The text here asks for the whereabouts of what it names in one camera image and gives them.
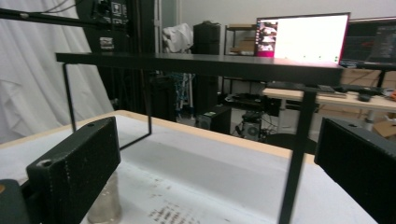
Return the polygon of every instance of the cable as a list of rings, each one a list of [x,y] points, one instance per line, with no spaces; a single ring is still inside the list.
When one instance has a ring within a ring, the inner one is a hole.
[[[234,129],[233,132],[231,133],[232,136],[235,136],[234,134],[235,134],[235,132],[237,132],[237,133],[238,133],[238,137],[243,137],[243,135],[242,135],[242,130],[241,130],[241,128],[239,127],[239,126],[241,126],[242,124],[243,124],[243,121],[240,122],[239,124],[235,125],[235,129]]]
[[[347,84],[352,84],[352,83],[354,83],[355,81],[357,81],[357,80],[359,80],[359,79],[362,79],[362,78],[364,78],[364,77],[368,77],[368,76],[370,76],[370,75],[371,75],[372,73],[374,73],[374,72],[375,72],[375,71],[372,71],[372,72],[370,72],[370,73],[361,75],[361,77],[356,77],[356,78],[352,79],[351,81],[349,81]]]
[[[270,134],[276,132],[275,127],[277,127],[277,126],[272,122],[271,116],[268,113],[264,113],[263,115],[264,116],[267,115],[269,117],[269,119],[270,119],[270,121],[268,121],[268,120],[262,118],[263,121],[265,121],[268,124],[270,124],[270,126],[268,126],[267,128],[262,129],[262,131],[264,132],[264,135],[267,136],[267,135],[270,135]]]
[[[48,9],[48,10],[45,10],[45,11],[39,12],[39,13],[47,13],[47,12],[50,12],[50,11],[52,11],[53,9],[57,8],[57,7],[61,7],[61,6],[62,6],[64,3],[66,3],[67,1],[68,1],[68,0],[64,0],[64,1],[62,1],[62,3],[58,4],[58,6],[52,7],[52,8],[50,8],[50,9]]]
[[[48,9],[48,10],[42,11],[42,12],[36,12],[36,13],[58,13],[58,12],[64,12],[64,11],[66,11],[67,9],[70,9],[70,8],[72,8],[72,7],[78,6],[78,5],[79,5],[80,3],[82,3],[84,0],[79,0],[78,2],[76,2],[74,5],[72,5],[72,6],[70,6],[70,7],[66,7],[66,8],[61,9],[61,10],[58,10],[58,11],[52,11],[53,9],[55,9],[55,8],[57,8],[57,7],[61,6],[61,5],[63,5],[66,1],[67,1],[67,0],[63,1],[61,4],[59,4],[58,6],[56,6],[56,7],[54,7],[54,8],[51,8],[51,9]]]

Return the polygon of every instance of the desk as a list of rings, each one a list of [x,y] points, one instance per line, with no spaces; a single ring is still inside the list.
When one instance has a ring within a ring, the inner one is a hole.
[[[301,101],[303,93],[301,91],[287,91],[287,90],[277,90],[277,89],[265,89],[262,92],[271,98],[281,99],[282,103],[279,111],[279,119],[277,125],[277,131],[281,132],[281,124],[285,111],[286,100]],[[349,92],[346,98],[336,98],[336,97],[326,97],[317,96],[317,103],[321,105],[339,105],[347,107],[357,107],[359,109],[369,110],[367,118],[364,120],[364,128],[367,130],[372,130],[373,122],[375,118],[375,111],[386,111],[386,112],[396,112],[396,102],[387,100],[381,96],[374,96],[370,102],[362,102],[357,99],[358,94],[356,92]]]
[[[116,116],[121,146],[147,129],[146,116],[126,111],[95,119],[108,116]],[[121,223],[276,223],[289,150],[162,119],[152,128],[121,152]],[[70,133],[65,126],[1,145],[0,178],[22,182],[26,165]],[[311,155],[293,211],[292,223],[375,223]]]

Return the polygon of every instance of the lab floor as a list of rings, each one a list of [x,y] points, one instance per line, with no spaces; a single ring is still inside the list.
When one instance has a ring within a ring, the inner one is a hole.
[[[235,130],[235,126],[241,125],[242,116],[246,112],[247,112],[246,110],[242,110],[242,109],[236,109],[236,108],[232,109],[230,135],[239,136],[237,131]],[[285,111],[285,117],[284,117],[283,124],[282,124],[282,133],[295,133],[296,132],[298,116],[299,116],[299,111],[296,111],[296,110],[286,110]],[[310,133],[309,133],[309,138],[314,140],[315,142],[318,141],[320,124],[321,124],[323,117],[334,118],[334,119],[344,119],[344,120],[347,120],[357,126],[361,126],[361,123],[362,123],[361,119],[342,118],[342,117],[335,117],[335,116],[329,116],[329,115],[323,115],[320,113],[316,113],[316,114],[314,114],[312,124],[311,124]],[[195,126],[195,121],[196,121],[195,117],[192,117],[190,114],[187,114],[187,113],[181,114],[181,116],[179,118],[177,118],[178,123],[186,124],[189,126]],[[268,133],[276,133],[277,122],[278,122],[278,117],[269,116],[267,114],[264,114],[262,116],[262,129],[266,130]]]

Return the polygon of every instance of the monitor screen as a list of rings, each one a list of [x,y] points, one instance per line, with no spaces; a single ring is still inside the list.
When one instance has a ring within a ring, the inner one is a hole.
[[[349,13],[258,18],[255,56],[339,63]]]
[[[380,51],[375,50],[373,46],[380,47],[381,40],[384,38],[381,38],[378,31],[386,27],[396,27],[396,18],[350,20],[340,64],[344,67],[356,67],[357,63],[367,61],[370,56],[380,56],[381,54],[378,54]]]
[[[378,26],[370,59],[378,63],[396,63],[396,25]]]

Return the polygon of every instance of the white curtain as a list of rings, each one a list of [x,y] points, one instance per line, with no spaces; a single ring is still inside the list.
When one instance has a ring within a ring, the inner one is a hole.
[[[2,0],[0,8],[44,11],[62,1]],[[55,15],[77,18],[73,7]],[[82,28],[0,19],[0,143],[70,123],[55,52],[90,51]],[[68,72],[76,120],[113,110],[95,66],[68,65]]]

